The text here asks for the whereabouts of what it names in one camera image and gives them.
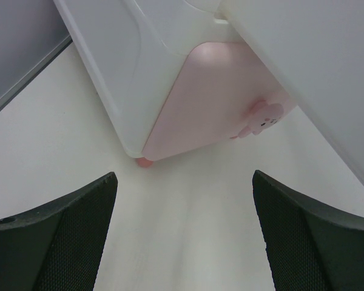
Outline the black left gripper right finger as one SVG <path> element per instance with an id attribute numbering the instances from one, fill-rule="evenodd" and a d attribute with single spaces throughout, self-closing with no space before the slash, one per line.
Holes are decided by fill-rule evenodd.
<path id="1" fill-rule="evenodd" d="M 257 170 L 253 198 L 276 290 L 364 290 L 364 218 Z"/>

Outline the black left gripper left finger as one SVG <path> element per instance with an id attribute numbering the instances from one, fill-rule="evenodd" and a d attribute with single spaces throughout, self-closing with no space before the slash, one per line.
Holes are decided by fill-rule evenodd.
<path id="1" fill-rule="evenodd" d="M 110 172 L 0 219 L 0 290 L 93 290 L 117 188 Z"/>

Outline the light pink drawer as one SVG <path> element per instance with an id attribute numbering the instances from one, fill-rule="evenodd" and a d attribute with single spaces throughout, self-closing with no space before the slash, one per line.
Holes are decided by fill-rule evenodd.
<path id="1" fill-rule="evenodd" d="M 237 138 L 260 101 L 281 104 L 285 112 L 280 120 L 296 106 L 247 43 L 200 44 L 187 56 L 143 156 L 157 161 Z"/>

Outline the dark pink drawer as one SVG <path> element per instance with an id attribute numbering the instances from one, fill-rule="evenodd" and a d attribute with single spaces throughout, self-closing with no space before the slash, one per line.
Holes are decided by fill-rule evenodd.
<path id="1" fill-rule="evenodd" d="M 364 1 L 222 1 L 221 11 L 364 185 Z"/>

